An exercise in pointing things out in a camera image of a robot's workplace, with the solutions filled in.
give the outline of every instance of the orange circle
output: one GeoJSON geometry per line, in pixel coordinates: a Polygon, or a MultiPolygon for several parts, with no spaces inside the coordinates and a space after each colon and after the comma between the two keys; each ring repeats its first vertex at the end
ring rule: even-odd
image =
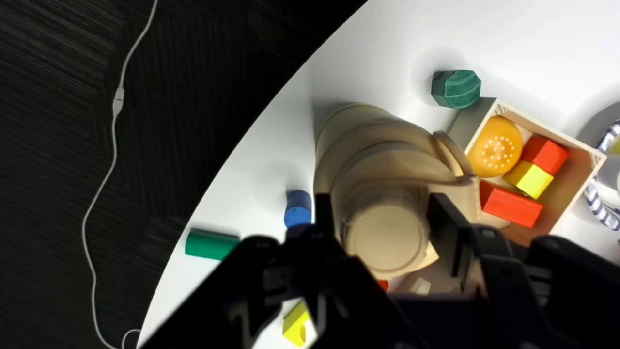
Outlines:
{"type": "Polygon", "coordinates": [[[467,159],[479,176],[502,176],[518,165],[524,151],[520,128],[502,116],[493,116],[485,124],[467,159]]]}

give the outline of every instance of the blue block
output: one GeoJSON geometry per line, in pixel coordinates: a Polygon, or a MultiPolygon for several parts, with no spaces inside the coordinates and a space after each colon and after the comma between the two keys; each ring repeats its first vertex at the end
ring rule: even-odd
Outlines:
{"type": "Polygon", "coordinates": [[[287,229],[293,229],[299,225],[311,225],[311,223],[312,223],[311,194],[305,190],[287,192],[287,211],[285,211],[287,229]]]}

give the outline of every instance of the white table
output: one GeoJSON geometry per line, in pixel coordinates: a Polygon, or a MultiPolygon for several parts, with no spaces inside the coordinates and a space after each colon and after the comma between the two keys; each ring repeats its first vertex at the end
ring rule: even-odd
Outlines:
{"type": "MultiPolygon", "coordinates": [[[[231,153],[163,271],[140,343],[204,281],[216,262],[185,254],[190,227],[283,240],[287,188],[312,192],[314,122],[340,103],[369,103],[444,130],[454,110],[431,99],[435,70],[473,68],[483,95],[576,136],[620,99],[620,2],[371,0],[295,74],[231,153]]],[[[620,264],[617,236],[584,204],[562,219],[570,236],[620,264]]],[[[293,347],[281,318],[256,347],[293,347]]]]}

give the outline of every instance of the red block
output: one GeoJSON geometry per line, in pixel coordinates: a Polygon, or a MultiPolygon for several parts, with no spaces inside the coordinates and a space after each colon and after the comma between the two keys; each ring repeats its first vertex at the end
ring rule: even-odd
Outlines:
{"type": "Polygon", "coordinates": [[[566,159],[568,149],[543,136],[531,136],[522,153],[522,161],[533,163],[553,176],[557,176],[566,159]]]}
{"type": "Polygon", "coordinates": [[[533,202],[529,198],[524,198],[516,192],[498,188],[491,182],[481,182],[481,205],[483,211],[502,217],[506,221],[524,225],[524,227],[535,227],[543,204],[533,202]]]}

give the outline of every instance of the white cable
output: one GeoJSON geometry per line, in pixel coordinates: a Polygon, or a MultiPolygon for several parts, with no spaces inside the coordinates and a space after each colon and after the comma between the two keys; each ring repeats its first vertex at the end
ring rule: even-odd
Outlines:
{"type": "MultiPolygon", "coordinates": [[[[132,45],[130,52],[126,54],[125,62],[123,62],[123,68],[121,68],[121,78],[119,78],[119,87],[115,91],[115,101],[113,101],[113,124],[111,124],[111,138],[113,138],[113,161],[111,161],[111,167],[107,171],[107,174],[103,176],[90,207],[86,209],[84,217],[82,217],[82,246],[84,246],[84,254],[86,254],[86,260],[90,264],[90,269],[92,269],[92,275],[94,275],[94,285],[92,285],[92,312],[94,312],[94,326],[95,326],[95,333],[99,337],[99,341],[109,347],[109,349],[117,349],[115,345],[111,345],[103,333],[101,333],[101,328],[99,328],[99,320],[97,320],[97,269],[95,269],[95,264],[94,264],[94,258],[92,258],[92,252],[90,252],[90,242],[88,242],[88,235],[86,235],[86,227],[90,223],[90,217],[92,217],[92,211],[95,207],[95,204],[99,202],[99,196],[103,192],[103,188],[109,184],[115,169],[117,169],[117,161],[119,161],[119,143],[117,143],[117,120],[119,120],[119,114],[123,110],[123,105],[125,105],[125,76],[126,76],[126,70],[128,70],[128,64],[134,56],[134,50],[138,48],[138,45],[142,43],[144,35],[152,29],[152,23],[154,23],[154,17],[156,17],[156,10],[157,10],[157,4],[159,0],[154,0],[154,6],[152,6],[152,12],[150,12],[150,19],[148,23],[144,25],[142,33],[138,35],[136,43],[132,45]]],[[[128,330],[125,335],[123,335],[123,341],[121,341],[121,349],[125,349],[126,345],[126,339],[130,333],[140,333],[138,328],[134,330],[128,330]]]]}

